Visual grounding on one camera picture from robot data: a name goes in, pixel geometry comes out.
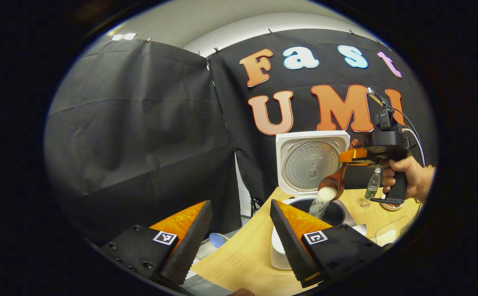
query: wooden table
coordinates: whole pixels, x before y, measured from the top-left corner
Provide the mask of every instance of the wooden table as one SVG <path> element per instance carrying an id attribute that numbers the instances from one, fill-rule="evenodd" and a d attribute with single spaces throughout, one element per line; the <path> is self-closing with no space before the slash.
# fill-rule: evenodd
<path id="1" fill-rule="evenodd" d="M 385 210 L 370 202 L 369 208 L 360 206 L 365 189 L 345 190 L 340 200 L 349 210 L 357 225 L 367 225 L 367 238 L 375 241 L 376 231 L 406 216 L 412 220 L 418 205 L 414 199 L 396 211 Z M 381 188 L 376 196 L 381 196 Z M 252 290 L 257 296 L 290 296 L 315 287 L 303 289 L 293 271 L 280 270 L 270 264 L 271 200 L 286 200 L 292 197 L 276 188 L 259 211 L 228 242 L 211 255 L 192 266 L 192 271 L 201 277 L 235 291 L 240 288 Z"/>

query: blue letter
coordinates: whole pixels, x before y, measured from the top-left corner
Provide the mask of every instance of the blue letter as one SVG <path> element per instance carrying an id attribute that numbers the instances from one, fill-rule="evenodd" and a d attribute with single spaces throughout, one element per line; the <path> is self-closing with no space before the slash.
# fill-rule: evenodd
<path id="1" fill-rule="evenodd" d="M 367 60 L 365 60 L 365 58 L 363 58 L 363 54 L 361 54 L 361 51 L 359 51 L 359 49 L 356 49 L 353 46 L 339 45 L 338 50 L 343 56 L 346 56 L 346 58 L 344 58 L 344 61 L 350 66 L 354 68 L 368 67 L 369 63 L 367 62 Z"/>
<path id="2" fill-rule="evenodd" d="M 290 47 L 283 51 L 282 55 L 288 56 L 288 58 L 284 59 L 284 66 L 288 69 L 315 68 L 319 65 L 319 60 L 316 60 L 310 49 L 306 47 Z"/>

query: hand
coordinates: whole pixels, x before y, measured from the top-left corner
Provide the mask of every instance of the hand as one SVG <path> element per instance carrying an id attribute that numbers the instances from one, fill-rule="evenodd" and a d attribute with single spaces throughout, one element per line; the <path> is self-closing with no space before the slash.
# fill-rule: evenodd
<path id="1" fill-rule="evenodd" d="M 407 187 L 405 199 L 414 198 L 425 202 L 434 177 L 433 167 L 421 167 L 414 157 L 408 157 L 400 161 L 387 160 L 383 171 L 383 193 L 390 191 L 396 180 L 393 178 L 396 172 L 405 172 Z"/>
<path id="2" fill-rule="evenodd" d="M 255 296 L 255 294 L 248 289 L 240 288 L 239 290 L 228 296 Z"/>

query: stainless steel lid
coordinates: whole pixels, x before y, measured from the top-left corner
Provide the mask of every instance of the stainless steel lid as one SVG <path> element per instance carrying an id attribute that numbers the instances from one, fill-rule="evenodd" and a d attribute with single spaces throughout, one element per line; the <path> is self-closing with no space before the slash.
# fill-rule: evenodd
<path id="1" fill-rule="evenodd" d="M 282 177 L 298 191 L 315 191 L 323 178 L 335 173 L 339 152 L 321 140 L 306 140 L 293 144 L 282 163 Z"/>

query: rice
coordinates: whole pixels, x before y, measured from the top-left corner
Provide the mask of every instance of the rice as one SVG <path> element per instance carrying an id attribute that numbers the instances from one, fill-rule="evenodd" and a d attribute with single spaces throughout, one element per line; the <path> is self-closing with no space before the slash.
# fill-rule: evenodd
<path id="1" fill-rule="evenodd" d="M 328 204 L 337 195 L 337 190 L 332 187 L 323 187 L 317 192 L 317 197 L 312 202 L 308 213 L 317 219 L 321 219 L 325 214 Z"/>

